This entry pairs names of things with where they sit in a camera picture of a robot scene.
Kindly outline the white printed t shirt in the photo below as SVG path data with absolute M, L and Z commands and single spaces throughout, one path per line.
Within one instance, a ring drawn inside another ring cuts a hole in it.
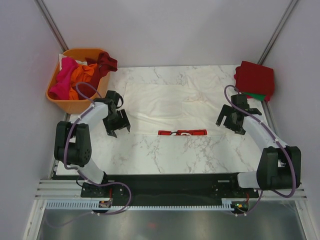
M 224 88 L 234 83 L 234 65 L 137 67 L 126 70 L 124 109 L 131 133 L 156 135 L 159 131 L 206 130 L 228 135 L 216 120 L 227 103 Z

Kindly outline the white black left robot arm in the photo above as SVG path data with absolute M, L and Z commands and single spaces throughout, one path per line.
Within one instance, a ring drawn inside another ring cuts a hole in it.
M 107 174 L 92 158 L 90 131 L 99 123 L 104 124 L 109 137 L 117 137 L 116 131 L 131 130 L 127 113 L 121 107 L 123 97 L 108 90 L 105 97 L 95 98 L 74 121 L 60 121 L 56 126 L 54 158 L 63 163 L 65 169 L 75 170 L 99 197 L 110 191 Z

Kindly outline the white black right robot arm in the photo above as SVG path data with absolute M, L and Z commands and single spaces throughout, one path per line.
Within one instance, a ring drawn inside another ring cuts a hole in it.
M 251 108 L 244 94 L 235 94 L 227 99 L 230 105 L 223 105 L 216 125 L 224 125 L 235 134 L 248 134 L 261 150 L 257 170 L 241 172 L 229 184 L 229 191 L 235 197 L 242 196 L 247 188 L 263 191 L 291 189 L 285 195 L 289 198 L 301 183 L 301 151 L 289 146 L 263 122 L 262 113 Z

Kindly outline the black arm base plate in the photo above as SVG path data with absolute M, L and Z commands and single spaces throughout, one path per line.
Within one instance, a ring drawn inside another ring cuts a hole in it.
M 223 199 L 256 199 L 252 188 L 241 188 L 237 173 L 108 175 L 108 186 L 83 183 L 81 197 L 112 199 L 115 207 L 220 206 Z

